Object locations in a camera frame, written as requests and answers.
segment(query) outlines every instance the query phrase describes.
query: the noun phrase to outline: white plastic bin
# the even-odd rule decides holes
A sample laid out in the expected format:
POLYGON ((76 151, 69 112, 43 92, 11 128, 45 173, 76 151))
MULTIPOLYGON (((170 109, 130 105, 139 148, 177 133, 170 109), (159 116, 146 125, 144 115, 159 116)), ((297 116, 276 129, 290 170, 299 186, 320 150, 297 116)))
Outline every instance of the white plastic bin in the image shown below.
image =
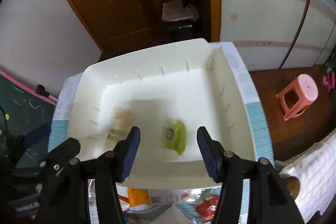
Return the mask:
POLYGON ((251 129, 223 51, 204 39, 118 56, 88 67, 81 78, 67 137, 80 140, 80 160, 100 156, 115 108, 129 109, 127 128, 141 130, 140 147, 124 186, 142 189, 211 187, 196 141, 205 126, 224 149, 255 160, 251 129), (165 148, 167 121, 187 129, 181 156, 165 148))

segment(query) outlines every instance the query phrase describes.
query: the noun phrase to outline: patterned tablecloth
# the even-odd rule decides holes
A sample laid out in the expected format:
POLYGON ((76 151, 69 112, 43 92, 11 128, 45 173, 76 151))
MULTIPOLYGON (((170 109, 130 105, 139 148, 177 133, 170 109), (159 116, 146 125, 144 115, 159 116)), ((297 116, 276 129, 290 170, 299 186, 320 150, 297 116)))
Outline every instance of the patterned tablecloth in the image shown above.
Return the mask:
MULTIPOLYGON (((245 104, 246 113, 248 115, 256 159, 265 157, 273 164, 274 158, 272 143, 263 107, 242 58, 232 42, 211 43, 211 45, 215 48, 222 48, 232 69, 241 97, 245 104)), ((75 76, 69 77, 63 84, 51 125, 48 152, 66 139, 70 112, 72 110, 75 94, 82 74, 83 73, 79 73, 75 76)), ((244 222, 244 218, 248 210, 248 197, 249 183, 248 180, 244 180, 243 200, 241 205, 241 215, 243 216, 242 222, 244 222)))

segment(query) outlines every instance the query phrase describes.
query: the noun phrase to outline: pink object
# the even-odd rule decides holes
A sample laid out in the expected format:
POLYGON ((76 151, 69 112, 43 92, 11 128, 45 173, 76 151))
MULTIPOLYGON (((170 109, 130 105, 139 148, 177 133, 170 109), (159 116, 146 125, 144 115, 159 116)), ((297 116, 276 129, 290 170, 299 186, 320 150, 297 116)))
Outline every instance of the pink object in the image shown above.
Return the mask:
POLYGON ((318 95, 319 91, 313 78, 307 74, 299 75, 276 95, 276 97, 280 99, 281 106, 285 111, 283 119, 287 121, 290 118, 300 116, 316 100, 318 95), (296 93, 299 100, 289 109, 285 101, 285 94, 291 90, 296 93))
POLYGON ((55 105, 56 102, 50 98, 44 97, 42 95, 38 95, 35 93, 35 91, 31 90, 30 88, 26 87, 25 85, 21 84, 19 81, 15 80, 13 77, 9 76, 7 73, 4 73, 2 70, 0 70, 0 75, 4 76, 5 78, 7 78, 9 81, 11 81, 12 83, 14 83, 15 85, 17 85, 18 87, 22 88, 23 90, 29 92, 30 94, 52 104, 55 105))
POLYGON ((335 73, 332 71, 323 75, 322 84, 328 88, 328 92, 335 89, 335 73))

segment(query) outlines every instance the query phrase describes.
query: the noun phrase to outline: wooden knob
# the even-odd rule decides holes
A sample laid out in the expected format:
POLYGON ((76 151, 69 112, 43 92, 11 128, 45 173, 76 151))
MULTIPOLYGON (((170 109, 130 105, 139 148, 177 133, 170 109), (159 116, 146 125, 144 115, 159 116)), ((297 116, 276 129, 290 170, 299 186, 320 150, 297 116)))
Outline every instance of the wooden knob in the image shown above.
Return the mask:
POLYGON ((300 182, 297 177, 288 177, 283 180, 292 198, 295 200, 300 191, 300 182))

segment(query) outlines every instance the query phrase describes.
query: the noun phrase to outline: wall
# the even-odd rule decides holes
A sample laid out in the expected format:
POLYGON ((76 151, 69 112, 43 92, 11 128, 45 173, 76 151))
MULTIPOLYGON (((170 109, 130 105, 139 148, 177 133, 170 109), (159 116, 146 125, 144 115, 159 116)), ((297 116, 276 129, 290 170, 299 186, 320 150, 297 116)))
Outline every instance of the wall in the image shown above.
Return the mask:
MULTIPOLYGON (((305 4, 306 0, 222 0, 220 40, 235 43, 249 70, 279 68, 298 30, 305 4)), ((284 67, 325 62, 336 43, 336 31, 331 35, 335 12, 334 0, 311 0, 284 67)))
POLYGON ((42 84, 56 96, 100 54, 66 0, 1 2, 0 69, 23 84, 42 84))

